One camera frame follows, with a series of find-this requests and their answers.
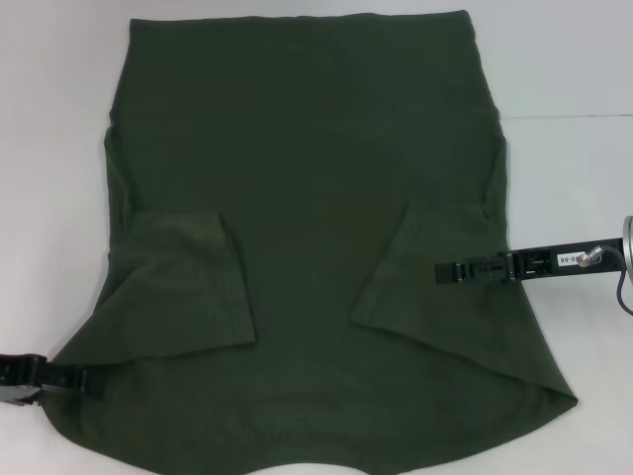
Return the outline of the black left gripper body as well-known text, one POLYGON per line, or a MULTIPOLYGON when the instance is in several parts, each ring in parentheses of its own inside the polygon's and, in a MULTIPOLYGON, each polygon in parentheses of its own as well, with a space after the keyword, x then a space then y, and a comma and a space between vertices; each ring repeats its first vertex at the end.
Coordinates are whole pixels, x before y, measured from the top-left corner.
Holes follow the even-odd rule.
POLYGON ((2 354, 1 402, 30 405, 37 394, 45 390, 42 376, 46 364, 47 358, 37 354, 2 354))

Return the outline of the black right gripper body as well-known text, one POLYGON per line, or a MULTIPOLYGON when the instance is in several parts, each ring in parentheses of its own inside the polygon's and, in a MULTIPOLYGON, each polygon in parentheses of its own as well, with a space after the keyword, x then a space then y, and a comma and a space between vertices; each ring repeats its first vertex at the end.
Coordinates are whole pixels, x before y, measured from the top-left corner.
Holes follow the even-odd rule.
POLYGON ((621 238, 572 242, 511 251, 505 282, 619 272, 624 268, 621 238))

